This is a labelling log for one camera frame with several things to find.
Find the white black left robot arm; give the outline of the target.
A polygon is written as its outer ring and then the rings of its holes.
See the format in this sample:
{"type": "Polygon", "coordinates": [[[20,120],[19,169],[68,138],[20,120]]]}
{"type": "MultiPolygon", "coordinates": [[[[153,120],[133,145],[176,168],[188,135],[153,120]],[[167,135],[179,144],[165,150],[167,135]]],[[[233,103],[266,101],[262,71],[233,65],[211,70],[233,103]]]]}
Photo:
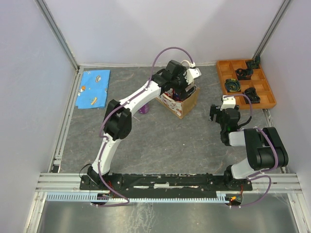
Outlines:
{"type": "Polygon", "coordinates": [[[149,101],[170,89],[182,100],[186,99],[189,96],[187,88],[200,76],[201,71],[195,63],[187,68],[171,60],[165,68],[152,74],[151,79],[136,92],[120,101],[109,102],[100,129],[100,138],[103,141],[95,161],[87,170],[87,176],[96,189],[103,189],[107,185],[106,175],[110,171],[115,151],[132,129],[132,116],[149,101]]]}

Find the purple Fanta can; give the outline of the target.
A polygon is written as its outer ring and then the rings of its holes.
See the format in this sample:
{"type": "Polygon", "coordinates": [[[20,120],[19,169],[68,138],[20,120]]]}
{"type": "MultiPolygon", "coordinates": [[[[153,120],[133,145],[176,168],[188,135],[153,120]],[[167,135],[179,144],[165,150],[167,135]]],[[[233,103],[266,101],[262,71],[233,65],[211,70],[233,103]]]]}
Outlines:
{"type": "Polygon", "coordinates": [[[145,105],[143,105],[139,110],[140,114],[146,114],[149,112],[149,103],[146,103],[145,105]]]}

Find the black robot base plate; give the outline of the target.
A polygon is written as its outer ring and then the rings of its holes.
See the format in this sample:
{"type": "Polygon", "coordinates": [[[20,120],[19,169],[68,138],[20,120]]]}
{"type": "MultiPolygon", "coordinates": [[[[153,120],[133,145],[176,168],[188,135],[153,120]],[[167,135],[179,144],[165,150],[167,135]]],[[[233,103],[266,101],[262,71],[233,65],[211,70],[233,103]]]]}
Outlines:
{"type": "Polygon", "coordinates": [[[100,200],[196,200],[213,199],[220,191],[239,194],[253,189],[251,182],[235,181],[224,184],[223,175],[203,174],[119,174],[104,176],[103,184],[96,185],[87,175],[82,175],[80,190],[98,191],[100,200]]]}

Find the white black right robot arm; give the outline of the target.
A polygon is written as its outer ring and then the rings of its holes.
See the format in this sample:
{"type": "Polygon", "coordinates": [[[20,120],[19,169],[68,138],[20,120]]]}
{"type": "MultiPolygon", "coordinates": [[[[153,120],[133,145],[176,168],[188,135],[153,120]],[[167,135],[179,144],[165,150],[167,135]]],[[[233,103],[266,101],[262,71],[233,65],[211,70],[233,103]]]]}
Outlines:
{"type": "Polygon", "coordinates": [[[223,184],[234,190],[241,182],[250,182],[265,172],[288,165],[289,157],[274,127],[244,129],[252,116],[240,124],[241,114],[236,95],[223,95],[222,105],[211,105],[210,120],[220,125],[220,139],[226,146],[245,147],[246,158],[228,166],[224,172],[223,184]]]}

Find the red Coke can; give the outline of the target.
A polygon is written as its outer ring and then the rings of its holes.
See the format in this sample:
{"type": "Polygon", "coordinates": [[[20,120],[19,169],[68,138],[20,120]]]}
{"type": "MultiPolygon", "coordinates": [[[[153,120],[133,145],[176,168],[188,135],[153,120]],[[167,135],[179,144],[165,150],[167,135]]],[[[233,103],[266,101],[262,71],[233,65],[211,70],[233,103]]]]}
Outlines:
{"type": "Polygon", "coordinates": [[[165,91],[164,94],[170,98],[170,99],[173,99],[173,89],[170,88],[168,91],[165,91]]]}

